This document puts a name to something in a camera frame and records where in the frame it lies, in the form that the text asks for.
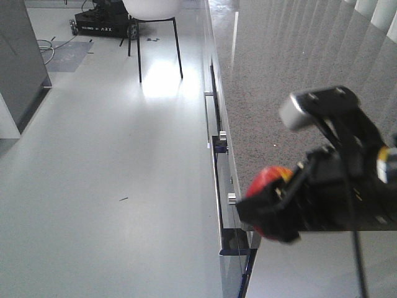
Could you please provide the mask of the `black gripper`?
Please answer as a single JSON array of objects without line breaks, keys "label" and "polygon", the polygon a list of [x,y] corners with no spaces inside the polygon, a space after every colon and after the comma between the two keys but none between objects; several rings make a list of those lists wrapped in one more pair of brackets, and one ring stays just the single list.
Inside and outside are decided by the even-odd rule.
[{"label": "black gripper", "polygon": [[395,231],[396,149],[386,146],[362,111],[314,125],[330,145],[307,153],[283,188],[291,221],[277,207],[282,179],[252,182],[236,203],[240,221],[280,243],[297,241],[303,231]]}]

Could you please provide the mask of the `black wheeled robot base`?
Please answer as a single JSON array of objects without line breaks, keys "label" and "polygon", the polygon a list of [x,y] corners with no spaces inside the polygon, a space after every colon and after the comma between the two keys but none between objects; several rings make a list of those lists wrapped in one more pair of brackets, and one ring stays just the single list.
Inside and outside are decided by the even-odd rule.
[{"label": "black wheeled robot base", "polygon": [[85,9],[85,3],[82,11],[69,21],[73,35],[136,39],[136,25],[123,1],[91,1],[91,9]]}]

